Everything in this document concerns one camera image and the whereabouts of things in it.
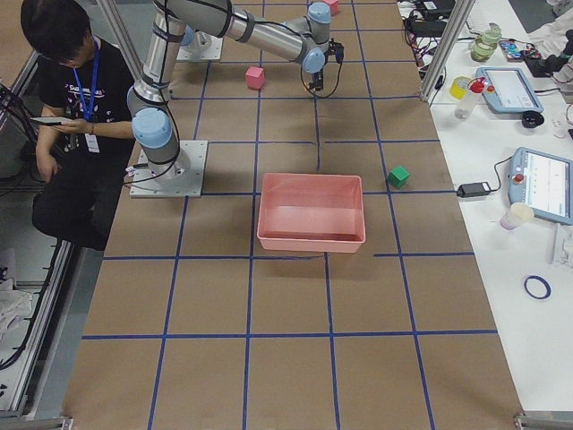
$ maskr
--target yellow cup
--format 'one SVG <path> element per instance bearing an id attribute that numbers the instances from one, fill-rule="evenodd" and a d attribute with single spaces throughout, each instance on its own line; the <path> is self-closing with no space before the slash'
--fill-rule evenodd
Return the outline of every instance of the yellow cup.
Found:
<path id="1" fill-rule="evenodd" d="M 462 97 L 464 97 L 464 94 L 466 94 L 467 85 L 470 83 L 471 80 L 472 78 L 467 78 L 465 76 L 458 76 L 452 82 L 451 87 L 449 87 L 449 94 L 451 94 L 452 97 L 461 100 Z"/>

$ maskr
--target id badge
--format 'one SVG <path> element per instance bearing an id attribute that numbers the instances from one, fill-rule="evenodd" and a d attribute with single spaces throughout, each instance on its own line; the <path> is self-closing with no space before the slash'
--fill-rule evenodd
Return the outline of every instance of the id badge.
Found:
<path id="1" fill-rule="evenodd" d="M 98 138 L 96 137 L 96 135 L 88 133 L 85 133 L 85 135 L 86 135 L 86 143 L 88 144 L 88 151 L 99 153 Z"/>

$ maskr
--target pink cube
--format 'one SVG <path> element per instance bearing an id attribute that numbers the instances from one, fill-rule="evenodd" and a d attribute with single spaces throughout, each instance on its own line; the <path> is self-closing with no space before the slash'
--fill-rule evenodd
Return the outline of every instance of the pink cube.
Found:
<path id="1" fill-rule="evenodd" d="M 265 71 L 261 67 L 252 65 L 244 74 L 244 78 L 247 81 L 247 87 L 260 90 L 265 84 Z"/>
<path id="2" fill-rule="evenodd" d="M 336 15 L 338 13 L 338 0 L 322 0 L 330 8 L 330 15 Z"/>

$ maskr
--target pink plastic tray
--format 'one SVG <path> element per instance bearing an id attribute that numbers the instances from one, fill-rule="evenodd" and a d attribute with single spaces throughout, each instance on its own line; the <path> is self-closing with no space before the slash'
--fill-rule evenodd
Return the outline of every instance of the pink plastic tray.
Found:
<path id="1" fill-rule="evenodd" d="M 360 177 L 265 174 L 257 237 L 269 250 L 355 253 L 366 239 Z"/>

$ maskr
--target black hair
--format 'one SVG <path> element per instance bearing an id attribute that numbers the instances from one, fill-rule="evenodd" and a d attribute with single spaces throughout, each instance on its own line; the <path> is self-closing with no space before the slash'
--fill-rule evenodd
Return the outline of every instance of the black hair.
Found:
<path id="1" fill-rule="evenodd" d="M 56 62 L 75 58 L 91 33 L 90 17 L 74 0 L 24 0 L 20 23 L 32 47 Z"/>

